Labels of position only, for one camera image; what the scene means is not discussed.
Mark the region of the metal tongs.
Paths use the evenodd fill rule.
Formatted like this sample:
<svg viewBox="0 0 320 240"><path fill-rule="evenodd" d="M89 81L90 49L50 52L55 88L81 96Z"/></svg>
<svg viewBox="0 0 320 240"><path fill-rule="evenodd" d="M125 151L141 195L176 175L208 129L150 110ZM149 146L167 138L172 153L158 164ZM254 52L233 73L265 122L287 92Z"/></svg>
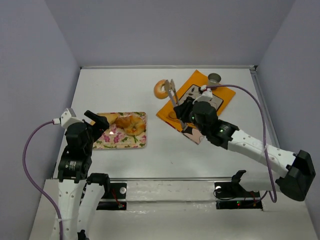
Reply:
<svg viewBox="0 0 320 240"><path fill-rule="evenodd" d="M173 79L171 79L169 81L170 83L170 90L169 90L169 94L168 97L170 98L170 101L173 105L173 107L178 107L180 105L179 103L179 98L177 95L177 91L176 91L176 87L175 87L175 82ZM182 120L180 120L180 124L181 124L181 130L184 131L187 128L187 124L184 123Z"/></svg>

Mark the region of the ring bagel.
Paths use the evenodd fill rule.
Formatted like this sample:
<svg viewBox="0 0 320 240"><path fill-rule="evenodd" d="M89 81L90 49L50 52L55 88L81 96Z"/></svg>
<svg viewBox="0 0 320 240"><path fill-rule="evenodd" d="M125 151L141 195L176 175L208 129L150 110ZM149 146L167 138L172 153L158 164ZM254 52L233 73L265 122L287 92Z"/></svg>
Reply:
<svg viewBox="0 0 320 240"><path fill-rule="evenodd" d="M167 79L160 80L153 88L153 93L157 99L165 99L169 96L170 82Z"/></svg>

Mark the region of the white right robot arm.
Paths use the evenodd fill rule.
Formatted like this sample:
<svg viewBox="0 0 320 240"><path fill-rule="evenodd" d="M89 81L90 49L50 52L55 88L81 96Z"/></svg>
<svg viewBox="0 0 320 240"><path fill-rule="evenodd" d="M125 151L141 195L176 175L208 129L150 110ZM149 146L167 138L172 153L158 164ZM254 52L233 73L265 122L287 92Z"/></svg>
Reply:
<svg viewBox="0 0 320 240"><path fill-rule="evenodd" d="M249 136L236 125L220 120L216 109L205 101L188 97L173 109L179 120L195 125L211 144L265 165L269 174L277 173L277 179L270 179L272 188L278 186L281 193L298 202L306 199L316 176L308 152L282 150Z"/></svg>

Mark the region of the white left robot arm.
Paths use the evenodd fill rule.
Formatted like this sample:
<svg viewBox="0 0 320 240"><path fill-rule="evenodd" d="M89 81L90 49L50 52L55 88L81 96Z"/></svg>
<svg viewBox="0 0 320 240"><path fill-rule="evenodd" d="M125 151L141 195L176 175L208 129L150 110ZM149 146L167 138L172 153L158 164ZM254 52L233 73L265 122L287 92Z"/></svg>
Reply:
<svg viewBox="0 0 320 240"><path fill-rule="evenodd" d="M108 174L89 173L93 145L109 128L108 120L89 110L84 115L94 124L77 118L71 108L54 121L65 129L67 145L58 165L58 204L52 240L87 240L100 199L110 192Z"/></svg>

